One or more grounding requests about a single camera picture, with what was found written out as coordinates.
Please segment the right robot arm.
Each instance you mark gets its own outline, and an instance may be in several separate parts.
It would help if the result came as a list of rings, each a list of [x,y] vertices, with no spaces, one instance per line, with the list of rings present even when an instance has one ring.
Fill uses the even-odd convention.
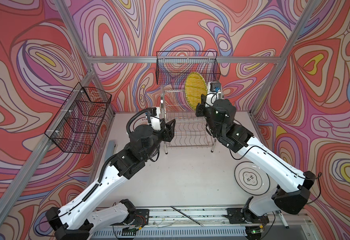
[[[258,217],[278,210],[298,214],[308,204],[310,189],[318,177],[286,163],[250,130],[235,123],[236,107],[229,100],[217,99],[211,103],[209,99],[208,95],[201,95],[196,107],[196,116],[205,118],[209,133],[231,153],[250,160],[277,183],[270,194],[248,199],[244,210]]]

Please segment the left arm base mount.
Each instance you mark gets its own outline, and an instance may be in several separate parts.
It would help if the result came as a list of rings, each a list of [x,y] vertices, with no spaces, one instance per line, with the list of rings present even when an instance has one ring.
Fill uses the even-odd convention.
[[[124,227],[124,226],[145,226],[149,222],[150,210],[149,209],[137,209],[133,213],[129,213],[123,210],[112,211],[112,216],[116,215],[117,220],[121,217],[126,217],[122,222],[116,222],[115,219],[107,225],[107,227]]]

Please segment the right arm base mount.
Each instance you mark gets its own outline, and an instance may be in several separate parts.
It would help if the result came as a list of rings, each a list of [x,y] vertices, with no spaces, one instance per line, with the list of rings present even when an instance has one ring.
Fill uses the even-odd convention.
[[[243,210],[242,208],[227,208],[225,218],[229,220],[230,224],[258,224],[267,225],[269,223],[268,215],[256,216],[250,210]]]

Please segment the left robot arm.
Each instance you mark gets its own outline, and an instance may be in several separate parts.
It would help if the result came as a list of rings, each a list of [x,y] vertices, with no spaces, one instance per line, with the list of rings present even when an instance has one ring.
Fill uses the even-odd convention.
[[[96,208],[114,190],[131,179],[148,160],[160,153],[162,142],[171,142],[175,136],[175,120],[160,123],[160,130],[151,125],[140,125],[129,133],[130,142],[108,158],[97,180],[70,203],[46,212],[49,225],[57,240],[87,240],[96,231],[110,225],[131,225],[142,219],[134,204],[121,200],[115,206],[96,211]]]

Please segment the yellow woven pattern plate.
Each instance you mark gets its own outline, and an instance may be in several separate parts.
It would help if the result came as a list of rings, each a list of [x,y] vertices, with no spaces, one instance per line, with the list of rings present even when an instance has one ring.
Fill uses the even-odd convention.
[[[207,85],[200,73],[190,73],[184,85],[185,97],[188,105],[194,111],[198,104],[201,103],[201,95],[207,95]]]

